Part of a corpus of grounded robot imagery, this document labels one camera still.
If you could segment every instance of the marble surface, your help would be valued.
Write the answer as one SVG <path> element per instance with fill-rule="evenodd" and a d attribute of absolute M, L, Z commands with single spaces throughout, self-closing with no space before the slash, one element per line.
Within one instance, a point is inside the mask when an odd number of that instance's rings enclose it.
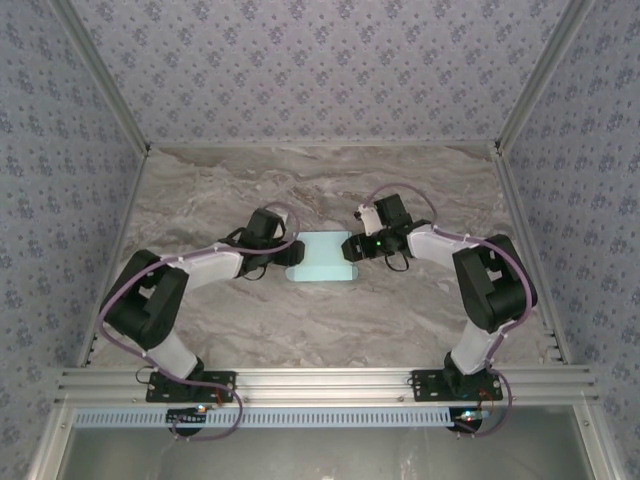
<path fill-rule="evenodd" d="M 168 254 L 208 246 L 272 200 L 293 205 L 302 230 L 359 232 L 353 211 L 374 188 L 398 181 L 427 192 L 442 228 L 513 236 L 485 148 L 165 148 L 147 161 L 121 267 L 142 248 Z M 413 192 L 397 192 L 414 219 L 430 218 Z M 455 273 L 416 260 L 405 273 L 382 259 L 357 266 L 353 282 L 292 283 L 272 266 L 258 282 L 202 287 L 183 299 L 178 332 L 208 366 L 441 365 L 467 321 Z M 538 363 L 542 335 L 534 314 L 497 360 Z M 137 364 L 103 339 L 91 361 Z"/>

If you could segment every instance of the wall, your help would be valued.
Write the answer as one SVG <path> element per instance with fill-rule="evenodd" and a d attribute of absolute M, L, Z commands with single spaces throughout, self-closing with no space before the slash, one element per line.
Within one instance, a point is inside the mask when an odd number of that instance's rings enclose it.
<path fill-rule="evenodd" d="M 78 358 L 136 155 L 45 0 L 0 2 L 0 478 Z"/>
<path fill-rule="evenodd" d="M 640 478 L 640 5 L 597 1 L 509 154 L 576 362 Z"/>
<path fill-rule="evenodd" d="M 153 142 L 496 138 L 566 0 L 73 0 Z"/>

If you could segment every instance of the black cable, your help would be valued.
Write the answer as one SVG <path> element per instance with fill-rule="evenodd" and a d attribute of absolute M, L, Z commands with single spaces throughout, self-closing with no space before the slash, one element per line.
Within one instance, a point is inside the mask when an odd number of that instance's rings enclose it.
<path fill-rule="evenodd" d="M 153 367 L 152 367 L 151 365 L 144 365 L 144 366 L 140 367 L 140 368 L 136 371 L 136 373 L 135 373 L 136 382 L 138 382 L 138 383 L 139 383 L 139 384 L 141 384 L 141 385 L 149 385 L 149 382 L 143 382 L 142 380 L 140 380 L 140 379 L 138 378 L 138 374 L 139 374 L 142 370 L 144 370 L 145 368 L 150 368 L 151 370 L 153 370 Z"/>
<path fill-rule="evenodd" d="M 404 270 L 400 270 L 399 268 L 395 268 L 395 267 L 391 266 L 391 264 L 389 263 L 389 257 L 391 255 L 389 255 L 389 254 L 385 254 L 384 263 L 386 263 L 387 267 L 389 267 L 389 269 L 394 271 L 394 272 L 398 272 L 398 273 L 406 272 L 407 270 L 409 270 L 409 260 L 407 259 L 407 256 L 404 253 L 402 253 L 401 255 L 402 255 L 402 258 L 404 258 L 404 265 L 405 265 L 405 269 Z"/>
<path fill-rule="evenodd" d="M 269 264 L 265 265 L 262 267 L 262 273 L 260 274 L 260 276 L 258 278 L 249 278 L 247 277 L 248 273 L 245 274 L 242 278 L 244 278 L 245 280 L 249 280 L 250 282 L 257 282 L 258 280 L 262 279 L 262 277 L 265 276 L 265 274 L 267 273 L 267 266 Z"/>

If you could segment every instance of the purple cable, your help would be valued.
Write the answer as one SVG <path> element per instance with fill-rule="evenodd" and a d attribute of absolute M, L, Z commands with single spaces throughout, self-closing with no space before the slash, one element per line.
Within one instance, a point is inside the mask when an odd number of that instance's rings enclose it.
<path fill-rule="evenodd" d="M 206 435 L 206 436 L 198 436 L 198 437 L 183 437 L 181 435 L 178 435 L 178 433 L 175 431 L 175 423 L 172 426 L 172 431 L 173 433 L 176 435 L 176 439 L 180 439 L 180 440 L 186 440 L 189 442 L 206 442 L 209 440 L 219 440 L 221 438 L 225 438 L 228 437 L 229 435 L 231 435 L 233 432 L 235 432 L 238 427 L 240 426 L 240 422 L 242 421 L 242 414 L 243 414 L 243 410 L 244 407 L 242 406 L 242 399 L 240 398 L 240 396 L 238 395 L 238 393 L 227 387 L 226 385 L 223 385 L 221 383 L 213 383 L 213 382 L 199 382 L 196 380 L 186 380 L 184 378 L 180 378 L 177 377 L 175 375 L 173 375 L 172 373 L 168 372 L 167 370 L 163 369 L 160 367 L 160 365 L 158 365 L 156 362 L 153 361 L 153 359 L 151 358 L 147 358 L 145 354 L 139 352 L 137 349 L 132 348 L 128 345 L 125 345 L 124 343 L 122 343 L 120 340 L 118 340 L 117 338 L 113 337 L 109 332 L 107 332 L 107 330 L 104 328 L 104 319 L 107 316 L 107 313 L 109 312 L 109 310 L 111 310 L 111 308 L 115 305 L 115 303 L 131 288 L 133 287 L 136 282 L 138 282 L 138 280 L 140 280 L 142 277 L 146 276 L 147 274 L 153 272 L 154 270 L 157 270 L 158 268 L 162 267 L 163 265 L 167 265 L 169 263 L 173 263 L 173 262 L 178 262 L 181 260 L 189 260 L 192 258 L 199 258 L 199 257 L 204 257 L 206 255 L 209 255 L 211 253 L 219 253 L 219 252 L 238 252 L 238 253 L 249 253 L 249 254 L 270 254 L 270 253 L 277 253 L 280 252 L 282 250 L 285 250 L 286 248 L 289 248 L 293 242 L 296 241 L 296 239 L 298 238 L 298 234 L 300 233 L 300 219 L 298 218 L 298 216 L 296 215 L 295 211 L 293 210 L 292 207 L 290 207 L 289 205 L 285 204 L 285 203 L 281 203 L 281 202 L 271 202 L 267 205 L 265 205 L 264 208 L 269 208 L 269 207 L 280 207 L 283 208 L 284 210 L 286 210 L 289 215 L 294 219 L 296 227 L 295 227 L 295 233 L 293 234 L 293 236 L 291 237 L 291 239 L 284 243 L 283 245 L 280 245 L 279 247 L 275 247 L 275 248 L 268 248 L 265 250 L 253 250 L 250 248 L 240 248 L 240 247 L 209 247 L 209 248 L 204 248 L 202 250 L 196 250 L 194 252 L 189 252 L 186 253 L 184 255 L 176 255 L 173 257 L 167 257 L 167 258 L 163 258 L 162 260 L 149 265 L 148 267 L 140 270 L 138 273 L 136 273 L 133 277 L 131 277 L 122 287 L 120 287 L 118 289 L 118 291 L 116 291 L 115 294 L 113 294 L 113 296 L 107 301 L 107 303 L 105 303 L 104 307 L 100 310 L 100 313 L 98 314 L 98 319 L 97 319 L 97 327 L 98 327 L 98 331 L 100 332 L 100 334 L 105 337 L 109 342 L 111 342 L 112 344 L 114 344 L 115 346 L 121 348 L 122 350 L 125 350 L 126 352 L 129 352 L 130 354 L 141 358 L 143 360 L 145 360 L 146 362 L 148 362 L 149 364 L 153 365 L 157 371 L 159 373 L 161 373 L 162 375 L 164 375 L 165 377 L 169 378 L 170 380 L 173 380 L 174 382 L 177 383 L 182 383 L 184 385 L 191 385 L 191 386 L 195 386 L 195 387 L 208 387 L 208 388 L 216 388 L 216 389 L 220 389 L 223 390 L 225 392 L 230 393 L 233 398 L 238 402 L 238 416 L 235 420 L 235 422 L 233 423 L 233 425 L 231 427 L 229 427 L 227 430 L 225 430 L 224 432 L 217 434 L 217 435 Z"/>
<path fill-rule="evenodd" d="M 454 423 L 458 424 L 459 426 L 469 430 L 470 434 L 473 434 L 476 437 L 480 438 L 480 437 L 486 437 L 488 435 L 491 435 L 491 434 L 497 432 L 498 430 L 500 430 L 504 426 L 504 424 L 505 424 L 505 422 L 506 422 L 506 420 L 509 417 L 509 414 L 511 412 L 511 407 L 513 406 L 513 395 L 511 393 L 511 385 L 509 384 L 507 378 L 504 376 L 504 374 L 502 372 L 500 372 L 500 371 L 496 370 L 495 368 L 491 367 L 491 358 L 493 357 L 495 352 L 498 350 L 500 345 L 502 345 L 502 342 L 503 342 L 503 340 L 505 338 L 506 333 L 510 332 L 514 328 L 519 327 L 520 325 L 522 325 L 525 322 L 525 320 L 529 317 L 529 315 L 531 314 L 531 309 L 533 308 L 533 292 L 531 291 L 531 287 L 529 285 L 529 281 L 527 280 L 527 276 L 525 275 L 524 270 L 522 270 L 520 265 L 518 265 L 518 262 L 516 262 L 515 259 L 511 255 L 509 255 L 507 252 L 505 252 L 500 247 L 498 247 L 498 246 L 496 246 L 496 245 L 494 245 L 492 243 L 489 243 L 489 242 L 487 242 L 486 240 L 484 240 L 482 238 L 475 238 L 475 237 L 460 235 L 460 234 L 457 234 L 457 233 L 449 233 L 449 232 L 445 232 L 443 230 L 440 230 L 436 225 L 436 220 L 438 218 L 438 211 L 437 211 L 435 205 L 433 204 L 433 202 L 431 202 L 429 197 L 427 197 L 427 195 L 422 190 L 414 187 L 413 185 L 409 185 L 409 184 L 406 184 L 406 183 L 387 183 L 385 185 L 382 185 L 382 186 L 376 188 L 365 199 L 363 205 L 366 207 L 369 203 L 371 203 L 371 200 L 373 199 L 373 197 L 375 197 L 378 194 L 378 192 L 380 192 L 381 190 L 383 190 L 385 188 L 388 188 L 388 187 L 408 188 L 409 190 L 412 190 L 415 193 L 417 193 L 418 195 L 420 195 L 427 202 L 429 207 L 431 207 L 431 211 L 433 212 L 433 220 L 432 220 L 431 224 L 433 225 L 432 230 L 433 230 L 434 233 L 440 235 L 441 237 L 448 238 L 449 240 L 455 240 L 455 241 L 459 241 L 459 242 L 460 241 L 461 242 L 472 242 L 472 243 L 477 243 L 478 245 L 482 245 L 483 247 L 487 247 L 488 249 L 494 251 L 496 254 L 500 255 L 504 259 L 504 261 L 507 262 L 511 268 L 513 268 L 513 270 L 518 275 L 518 279 L 522 283 L 522 286 L 524 288 L 524 295 L 525 295 L 525 309 L 524 309 L 524 312 L 522 313 L 520 318 L 518 318 L 518 320 L 516 320 L 511 325 L 508 325 L 508 326 L 504 327 L 504 329 L 502 329 L 502 331 L 500 332 L 500 336 L 496 340 L 496 343 L 494 343 L 493 347 L 491 347 L 491 349 L 487 352 L 487 356 L 485 358 L 485 368 L 486 368 L 487 372 L 489 372 L 492 375 L 497 375 L 500 378 L 500 380 L 502 380 L 502 383 L 504 383 L 504 386 L 507 389 L 507 409 L 505 411 L 505 414 L 502 417 L 502 419 L 500 419 L 500 421 L 496 425 L 491 427 L 489 430 L 484 431 L 484 432 L 480 432 L 480 433 L 476 433 L 475 430 L 473 430 L 468 425 L 465 425 L 464 423 L 454 422 Z"/>

